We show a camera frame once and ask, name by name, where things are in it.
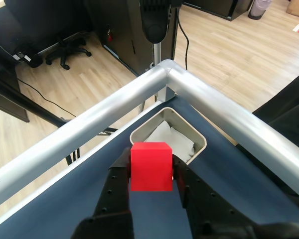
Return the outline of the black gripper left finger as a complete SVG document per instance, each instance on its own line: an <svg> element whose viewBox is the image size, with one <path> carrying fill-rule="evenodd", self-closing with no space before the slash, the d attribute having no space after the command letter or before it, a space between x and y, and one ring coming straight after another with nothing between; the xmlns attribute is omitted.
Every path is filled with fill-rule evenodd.
<svg viewBox="0 0 299 239"><path fill-rule="evenodd" d="M129 201L130 149L108 169L102 192L92 216L82 220L73 239L133 239L133 218Z"/></svg>

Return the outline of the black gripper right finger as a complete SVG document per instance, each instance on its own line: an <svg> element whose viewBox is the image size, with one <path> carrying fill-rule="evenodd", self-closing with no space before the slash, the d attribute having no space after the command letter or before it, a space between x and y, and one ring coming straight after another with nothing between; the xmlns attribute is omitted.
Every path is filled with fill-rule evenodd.
<svg viewBox="0 0 299 239"><path fill-rule="evenodd" d="M256 239L248 217L203 181L177 156L172 156L173 178L186 210L194 239Z"/></svg>

